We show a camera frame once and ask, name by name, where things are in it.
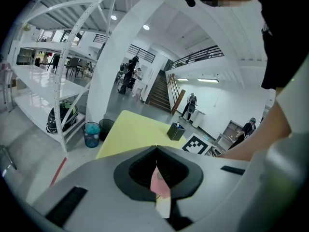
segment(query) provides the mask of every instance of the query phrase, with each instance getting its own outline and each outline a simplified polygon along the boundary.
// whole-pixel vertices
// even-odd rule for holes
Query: blue trash can
[[[94,148],[98,146],[100,131],[101,128],[98,123],[95,122],[85,123],[84,139],[87,147]]]

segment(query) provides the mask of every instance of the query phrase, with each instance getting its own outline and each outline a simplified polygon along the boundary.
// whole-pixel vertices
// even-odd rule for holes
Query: staircase
[[[148,104],[170,113],[168,85],[166,83],[166,76],[163,70],[160,70],[154,82]]]

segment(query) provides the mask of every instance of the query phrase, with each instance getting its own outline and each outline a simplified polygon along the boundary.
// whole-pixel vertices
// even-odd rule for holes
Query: railing
[[[177,108],[178,108],[178,106],[179,106],[180,102],[182,101],[183,96],[185,94],[185,90],[184,89],[182,89],[179,92],[174,75],[175,74],[169,75],[169,82],[168,82],[168,90],[171,91],[172,96],[173,96],[173,100],[174,100],[174,106],[173,106],[173,108],[171,110],[171,113],[173,115],[177,111]]]
[[[223,52],[220,50],[220,48],[215,45],[209,48],[206,48],[204,50],[200,50],[198,52],[192,53],[186,57],[183,57],[171,64],[171,69],[190,64],[193,62],[198,62],[201,60],[209,59],[209,58],[217,58],[224,56]]]
[[[97,42],[100,44],[103,44],[105,42],[105,35],[96,34],[93,42]],[[133,55],[138,56],[139,58],[142,58],[150,63],[154,61],[155,55],[145,51],[144,49],[141,49],[135,45],[130,45],[129,49],[127,50],[128,53],[131,53]]]

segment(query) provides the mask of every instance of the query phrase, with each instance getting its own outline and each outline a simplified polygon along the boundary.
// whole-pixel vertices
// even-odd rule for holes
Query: black pants
[[[135,78],[131,78],[130,84],[127,88],[132,89],[133,85],[135,84],[136,79]]]
[[[129,86],[131,80],[131,76],[125,76],[124,77],[124,83],[122,84],[119,93],[120,94],[125,94],[126,93],[126,88]]]
[[[183,114],[181,115],[181,117],[183,117],[184,114],[186,113],[186,111],[188,111],[189,104],[190,104],[190,103],[188,103],[188,104],[185,106],[184,111],[183,111]],[[189,120],[190,117],[191,117],[191,113],[188,113],[188,119],[187,119],[187,120]]]
[[[242,141],[245,140],[245,137],[241,135],[231,146],[229,149],[234,148],[235,146],[239,145]]]

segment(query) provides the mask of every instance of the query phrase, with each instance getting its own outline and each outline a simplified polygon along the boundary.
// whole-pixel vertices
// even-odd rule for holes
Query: yellow table
[[[117,118],[96,159],[151,145],[180,148],[186,139],[182,136],[179,141],[170,140],[166,134],[169,128],[168,124],[124,110]]]

